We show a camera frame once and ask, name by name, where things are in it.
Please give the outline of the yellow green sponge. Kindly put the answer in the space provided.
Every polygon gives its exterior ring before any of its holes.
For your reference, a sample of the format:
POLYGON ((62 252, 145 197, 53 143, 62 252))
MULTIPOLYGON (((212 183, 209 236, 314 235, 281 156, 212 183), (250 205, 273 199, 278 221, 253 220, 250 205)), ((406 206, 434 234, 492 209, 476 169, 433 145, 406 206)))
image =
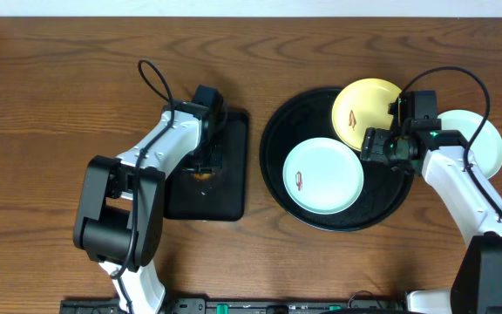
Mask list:
POLYGON ((192 177, 197 181, 208 181, 214 177, 214 173, 195 173, 192 177))

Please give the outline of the mint plate with red stain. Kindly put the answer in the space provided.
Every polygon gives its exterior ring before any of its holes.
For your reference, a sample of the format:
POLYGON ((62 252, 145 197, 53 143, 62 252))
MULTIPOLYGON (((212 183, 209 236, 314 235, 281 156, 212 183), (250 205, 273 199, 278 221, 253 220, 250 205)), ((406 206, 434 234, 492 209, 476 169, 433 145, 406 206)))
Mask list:
MULTIPOLYGON (((477 113, 467 110, 450 110, 440 113, 443 130, 458 130, 469 140, 483 119, 477 113)), ((475 139, 471 150, 483 175, 490 179, 502 167, 502 137, 495 126, 486 121, 475 139)))

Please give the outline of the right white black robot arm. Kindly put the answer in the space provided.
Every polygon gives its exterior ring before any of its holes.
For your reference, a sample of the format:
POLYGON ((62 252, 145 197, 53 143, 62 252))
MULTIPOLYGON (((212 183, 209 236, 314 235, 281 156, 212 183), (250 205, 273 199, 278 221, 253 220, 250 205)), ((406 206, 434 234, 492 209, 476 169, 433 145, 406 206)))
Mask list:
POLYGON ((502 198, 479 169, 462 133, 422 130, 399 135, 370 128, 360 158, 422 176, 467 246, 453 285, 408 293, 407 311, 502 313, 502 198))

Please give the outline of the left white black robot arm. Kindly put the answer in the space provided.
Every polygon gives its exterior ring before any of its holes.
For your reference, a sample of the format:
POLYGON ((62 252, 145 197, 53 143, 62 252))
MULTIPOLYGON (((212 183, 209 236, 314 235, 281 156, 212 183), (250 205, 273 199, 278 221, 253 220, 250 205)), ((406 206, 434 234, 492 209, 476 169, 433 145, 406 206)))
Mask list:
POLYGON ((153 257, 162 233, 167 177, 221 130, 227 105, 175 101, 137 145, 88 164, 74 245, 107 272, 127 313, 157 313, 165 297, 153 257))

